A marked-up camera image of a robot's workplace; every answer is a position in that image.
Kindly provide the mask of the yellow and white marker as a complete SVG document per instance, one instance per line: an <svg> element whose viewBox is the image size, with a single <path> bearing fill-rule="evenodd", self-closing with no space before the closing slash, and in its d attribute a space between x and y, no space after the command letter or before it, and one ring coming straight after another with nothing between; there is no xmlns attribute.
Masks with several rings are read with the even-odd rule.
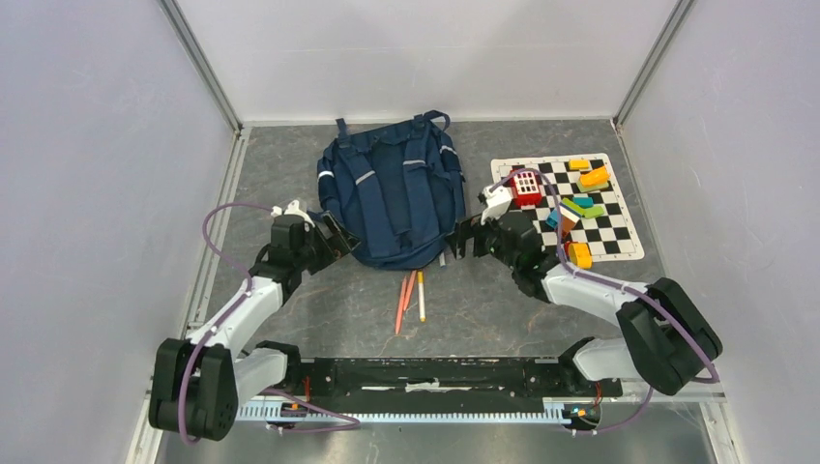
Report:
<svg viewBox="0 0 820 464"><path fill-rule="evenodd" d="M417 272L418 308L420 322L426 322L425 310L425 274L423 270Z"/></svg>

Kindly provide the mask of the orange pen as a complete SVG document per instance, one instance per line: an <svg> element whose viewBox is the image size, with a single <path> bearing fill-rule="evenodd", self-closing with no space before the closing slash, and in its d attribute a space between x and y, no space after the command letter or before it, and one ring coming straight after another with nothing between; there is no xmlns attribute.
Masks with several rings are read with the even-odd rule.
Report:
<svg viewBox="0 0 820 464"><path fill-rule="evenodd" d="M403 314L404 314L404 311L405 311L405 297L406 297L407 287L408 287L408 276L406 275L404 277L404 279L402 280L402 282L401 282L400 293L399 293L399 298L398 298L398 303L397 303L396 317L395 317L395 334L396 335L399 335L400 330L401 330Z"/></svg>
<svg viewBox="0 0 820 464"><path fill-rule="evenodd" d="M416 280L417 280L417 274L418 274L418 271L413 270L406 279L405 293L404 293L403 300L402 300L402 302L403 302L402 310L403 311L406 311L408 306L410 305L410 300L411 300L411 296L412 296L412 293L413 293L414 285L415 285Z"/></svg>

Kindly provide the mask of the navy blue student backpack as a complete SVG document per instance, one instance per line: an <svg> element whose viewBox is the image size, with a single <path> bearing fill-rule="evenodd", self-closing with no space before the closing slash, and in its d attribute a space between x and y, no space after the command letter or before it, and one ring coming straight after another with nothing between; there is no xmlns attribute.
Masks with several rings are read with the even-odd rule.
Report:
<svg viewBox="0 0 820 464"><path fill-rule="evenodd" d="M436 120L444 125L437 126ZM337 137L317 162L323 210L360 239L362 264L389 271L425 267L466 216L464 177L449 115L439 110L388 126L352 132L336 120Z"/></svg>

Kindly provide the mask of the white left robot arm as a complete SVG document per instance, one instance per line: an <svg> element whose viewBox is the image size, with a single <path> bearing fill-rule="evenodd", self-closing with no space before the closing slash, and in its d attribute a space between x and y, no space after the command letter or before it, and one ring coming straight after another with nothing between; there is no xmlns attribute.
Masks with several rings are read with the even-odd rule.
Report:
<svg viewBox="0 0 820 464"><path fill-rule="evenodd" d="M301 285L350 254L360 239L329 213L273 211L270 241L247 269L245 282L210 320L182 338L159 346L148 422L176 432L188 443L219 441L242 406L275 388L292 393L304 384L302 357L292 344L262 341L244 354L261 324Z"/></svg>

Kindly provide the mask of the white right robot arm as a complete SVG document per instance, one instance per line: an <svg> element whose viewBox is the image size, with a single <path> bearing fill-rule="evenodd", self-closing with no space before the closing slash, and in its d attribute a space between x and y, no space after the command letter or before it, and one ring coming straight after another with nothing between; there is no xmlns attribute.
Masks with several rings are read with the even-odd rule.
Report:
<svg viewBox="0 0 820 464"><path fill-rule="evenodd" d="M474 256L493 256L526 296L582 310L619 329L617 338L585 337L560 356L558 379L566 392L583 394L605 379L641 379L672 396L702 382L703 370L707 382L718 381L714 361L722 342L677 281L632 282L584 271L561 250L545 248L520 212L466 218L446 242L457 258L468 242Z"/></svg>

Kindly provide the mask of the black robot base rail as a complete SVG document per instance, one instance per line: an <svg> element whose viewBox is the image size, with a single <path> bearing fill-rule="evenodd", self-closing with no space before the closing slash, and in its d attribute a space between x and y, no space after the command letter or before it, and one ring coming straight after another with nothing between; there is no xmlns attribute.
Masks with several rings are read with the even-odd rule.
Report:
<svg viewBox="0 0 820 464"><path fill-rule="evenodd" d="M546 398L619 398L620 382L589 381L556 358L314 358L268 392L344 415L540 413Z"/></svg>

